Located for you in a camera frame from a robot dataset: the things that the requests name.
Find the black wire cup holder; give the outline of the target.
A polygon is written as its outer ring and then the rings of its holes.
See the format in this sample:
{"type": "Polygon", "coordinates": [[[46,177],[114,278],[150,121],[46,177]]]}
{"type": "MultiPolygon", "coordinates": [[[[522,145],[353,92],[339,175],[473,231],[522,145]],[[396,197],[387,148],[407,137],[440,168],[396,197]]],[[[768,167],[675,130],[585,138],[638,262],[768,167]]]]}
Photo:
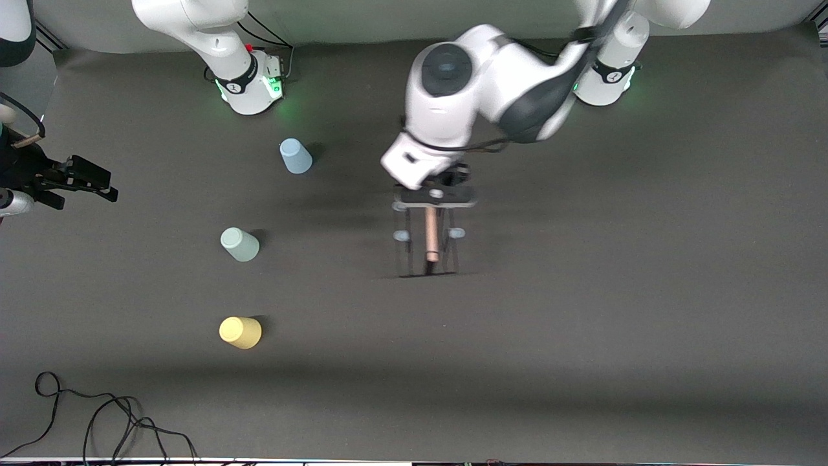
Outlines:
{"type": "Polygon", "coordinates": [[[452,209],[422,207],[422,251],[419,251],[414,237],[413,213],[416,209],[398,201],[391,204],[396,276],[426,278],[458,274],[458,242],[464,239],[466,230],[456,225],[452,209]]]}

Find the pale green plastic cup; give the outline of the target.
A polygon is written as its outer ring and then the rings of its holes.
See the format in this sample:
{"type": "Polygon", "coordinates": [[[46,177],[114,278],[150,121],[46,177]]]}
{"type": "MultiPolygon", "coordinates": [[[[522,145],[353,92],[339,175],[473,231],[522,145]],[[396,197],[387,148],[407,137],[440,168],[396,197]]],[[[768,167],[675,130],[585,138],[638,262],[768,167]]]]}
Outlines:
{"type": "Polygon", "coordinates": [[[239,262],[253,260],[260,250],[259,241],[255,236],[236,227],[230,227],[222,232],[220,245],[239,262]]]}

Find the yellow plastic cup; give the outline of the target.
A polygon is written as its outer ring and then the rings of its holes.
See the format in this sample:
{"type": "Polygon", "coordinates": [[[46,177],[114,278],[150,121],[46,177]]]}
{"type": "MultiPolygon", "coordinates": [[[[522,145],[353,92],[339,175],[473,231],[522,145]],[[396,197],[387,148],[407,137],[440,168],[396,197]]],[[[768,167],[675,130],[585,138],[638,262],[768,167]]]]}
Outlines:
{"type": "Polygon", "coordinates": [[[256,346],[261,340],[262,333],[260,322],[250,316],[228,316],[219,325],[221,339],[241,350],[256,346]]]}

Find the light blue plastic cup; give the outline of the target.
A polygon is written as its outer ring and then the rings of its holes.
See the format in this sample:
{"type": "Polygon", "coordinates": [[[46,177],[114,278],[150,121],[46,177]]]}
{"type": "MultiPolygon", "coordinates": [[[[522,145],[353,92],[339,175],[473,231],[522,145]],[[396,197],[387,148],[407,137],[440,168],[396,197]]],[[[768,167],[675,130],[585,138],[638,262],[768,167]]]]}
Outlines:
{"type": "Polygon", "coordinates": [[[279,145],[282,160],[288,172],[302,174],[310,170],[313,165],[313,157],[308,149],[294,138],[284,139],[279,145]]]}

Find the black frame rail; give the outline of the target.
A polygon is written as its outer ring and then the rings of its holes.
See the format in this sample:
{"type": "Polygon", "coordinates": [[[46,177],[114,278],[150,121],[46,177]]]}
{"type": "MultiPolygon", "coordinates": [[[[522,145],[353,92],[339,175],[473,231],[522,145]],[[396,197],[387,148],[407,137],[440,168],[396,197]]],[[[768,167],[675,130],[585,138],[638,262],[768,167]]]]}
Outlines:
{"type": "Polygon", "coordinates": [[[62,39],[51,32],[51,30],[40,20],[34,19],[33,24],[36,33],[36,41],[39,45],[44,47],[45,50],[50,53],[54,53],[59,50],[68,50],[70,48],[64,41],[62,41],[62,39]]]}

